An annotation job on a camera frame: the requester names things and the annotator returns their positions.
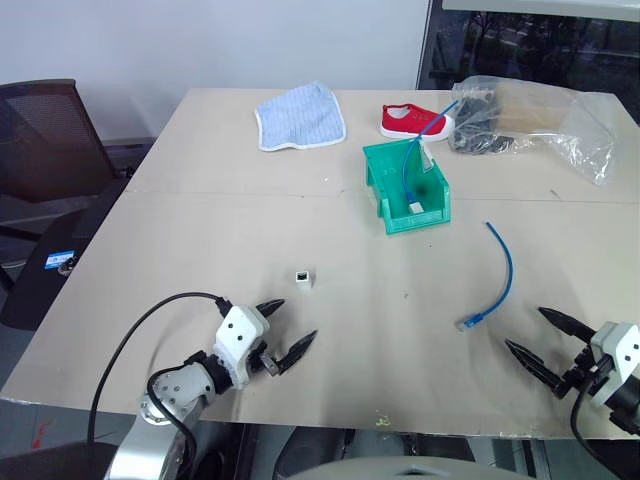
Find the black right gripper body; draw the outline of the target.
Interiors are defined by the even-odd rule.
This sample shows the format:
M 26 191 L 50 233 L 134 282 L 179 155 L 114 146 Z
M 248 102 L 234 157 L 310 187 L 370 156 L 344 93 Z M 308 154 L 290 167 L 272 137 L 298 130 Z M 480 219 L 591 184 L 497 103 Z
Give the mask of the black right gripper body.
M 560 383 L 552 388 L 552 392 L 557 398 L 563 399 L 571 389 L 581 390 L 590 384 L 586 392 L 594 396 L 612 370 L 613 358 L 609 354 L 604 354 L 596 360 L 592 348 L 586 346 L 574 359 L 574 366 L 566 371 Z

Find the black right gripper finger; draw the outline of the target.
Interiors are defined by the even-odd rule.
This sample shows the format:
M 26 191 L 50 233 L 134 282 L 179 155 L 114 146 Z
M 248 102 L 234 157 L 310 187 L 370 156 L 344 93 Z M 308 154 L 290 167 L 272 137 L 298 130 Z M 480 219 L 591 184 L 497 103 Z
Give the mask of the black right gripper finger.
M 574 317 L 548 307 L 539 307 L 538 311 L 554 327 L 569 336 L 576 337 L 581 341 L 590 341 L 596 331 L 583 324 Z
M 511 354 L 530 374 L 540 380 L 555 395 L 558 395 L 558 393 L 560 392 L 559 387 L 562 385 L 562 379 L 550 369 L 548 369 L 542 359 L 540 359 L 524 346 L 512 340 L 505 339 L 504 343 L 506 344 Z

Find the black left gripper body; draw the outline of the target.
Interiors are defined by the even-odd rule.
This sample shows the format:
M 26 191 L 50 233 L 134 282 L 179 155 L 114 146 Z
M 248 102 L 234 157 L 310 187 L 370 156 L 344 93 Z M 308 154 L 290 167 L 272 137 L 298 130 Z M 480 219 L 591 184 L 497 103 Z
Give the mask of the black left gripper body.
M 265 370 L 270 376 L 282 375 L 285 371 L 284 363 L 277 360 L 267 351 L 267 343 L 261 341 L 255 349 L 253 349 L 247 358 L 247 368 L 250 373 L 258 373 Z

